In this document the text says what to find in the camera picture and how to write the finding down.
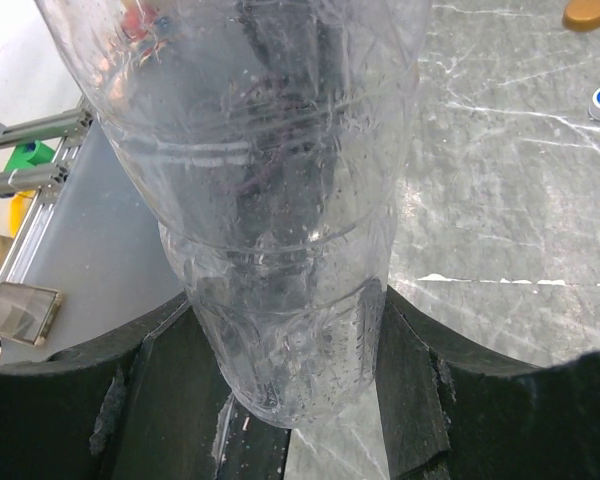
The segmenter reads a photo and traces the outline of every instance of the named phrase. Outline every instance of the yellow object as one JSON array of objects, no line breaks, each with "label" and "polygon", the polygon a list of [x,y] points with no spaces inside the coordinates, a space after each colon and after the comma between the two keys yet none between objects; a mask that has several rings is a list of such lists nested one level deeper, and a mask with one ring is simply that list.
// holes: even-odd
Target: yellow object
[{"label": "yellow object", "polygon": [[564,26],[576,32],[600,27],[600,0],[571,0],[564,10]]},{"label": "yellow object", "polygon": [[18,192],[11,199],[11,204],[9,205],[9,233],[12,237],[15,237],[18,233],[20,225],[22,225],[22,221],[24,220],[27,211],[29,211],[31,201],[35,194],[36,192],[32,190],[28,192]]}]

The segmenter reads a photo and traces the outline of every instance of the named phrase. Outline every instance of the plastic bottle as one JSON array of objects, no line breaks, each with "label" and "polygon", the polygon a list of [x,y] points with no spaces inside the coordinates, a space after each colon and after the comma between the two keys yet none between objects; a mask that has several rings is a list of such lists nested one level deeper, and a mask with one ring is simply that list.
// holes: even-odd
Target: plastic bottle
[{"label": "plastic bottle", "polygon": [[374,377],[430,0],[37,3],[237,399],[337,413]]}]

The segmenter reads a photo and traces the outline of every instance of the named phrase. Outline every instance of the transparent plastic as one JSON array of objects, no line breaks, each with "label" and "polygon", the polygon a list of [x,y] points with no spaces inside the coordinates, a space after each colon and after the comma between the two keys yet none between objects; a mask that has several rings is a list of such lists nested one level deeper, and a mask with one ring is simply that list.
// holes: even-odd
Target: transparent plastic
[{"label": "transparent plastic", "polygon": [[374,377],[430,0],[37,3],[238,400],[337,413]]}]

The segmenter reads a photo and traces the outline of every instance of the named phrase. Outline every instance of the red object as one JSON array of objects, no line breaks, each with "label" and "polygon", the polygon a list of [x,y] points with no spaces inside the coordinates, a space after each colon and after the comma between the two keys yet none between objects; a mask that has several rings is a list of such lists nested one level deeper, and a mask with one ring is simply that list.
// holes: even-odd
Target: red object
[{"label": "red object", "polygon": [[142,40],[149,33],[149,27],[158,18],[158,11],[149,5],[134,5],[125,14],[120,26],[133,40]]}]

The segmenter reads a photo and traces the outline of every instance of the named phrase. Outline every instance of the clear plastic container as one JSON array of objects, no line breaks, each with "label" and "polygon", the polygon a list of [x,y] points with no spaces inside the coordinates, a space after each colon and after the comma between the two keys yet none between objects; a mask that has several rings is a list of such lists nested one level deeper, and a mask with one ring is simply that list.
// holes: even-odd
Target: clear plastic container
[{"label": "clear plastic container", "polygon": [[37,3],[238,400],[337,413],[374,376],[430,0]]}]

